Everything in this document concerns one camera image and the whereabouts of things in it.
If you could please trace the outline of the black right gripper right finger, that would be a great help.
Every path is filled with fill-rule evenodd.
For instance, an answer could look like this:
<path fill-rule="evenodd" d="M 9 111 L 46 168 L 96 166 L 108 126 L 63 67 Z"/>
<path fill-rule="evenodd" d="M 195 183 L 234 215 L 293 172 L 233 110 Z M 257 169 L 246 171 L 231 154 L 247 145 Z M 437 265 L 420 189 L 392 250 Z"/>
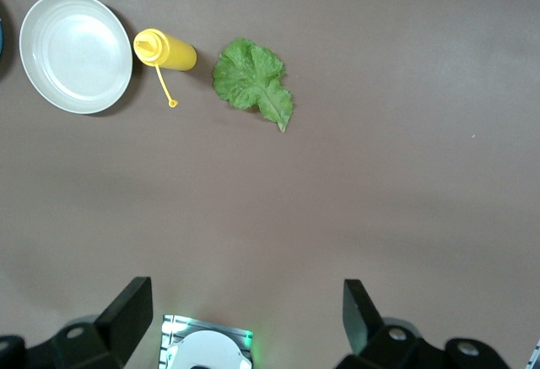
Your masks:
<path fill-rule="evenodd" d="M 507 368 L 499 353 L 475 339 L 453 338 L 441 350 L 408 323 L 382 318 L 358 279 L 343 282 L 343 326 L 352 353 L 338 368 Z"/>

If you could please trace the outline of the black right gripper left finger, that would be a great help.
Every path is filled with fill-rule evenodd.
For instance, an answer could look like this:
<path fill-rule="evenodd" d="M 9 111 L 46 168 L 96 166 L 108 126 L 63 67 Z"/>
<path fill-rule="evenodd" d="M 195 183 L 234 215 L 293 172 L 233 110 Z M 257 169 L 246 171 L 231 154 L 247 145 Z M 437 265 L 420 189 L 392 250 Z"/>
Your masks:
<path fill-rule="evenodd" d="M 80 318 L 27 347 L 1 337 L 2 368 L 123 368 L 153 321 L 152 282 L 134 278 L 97 317 Z"/>

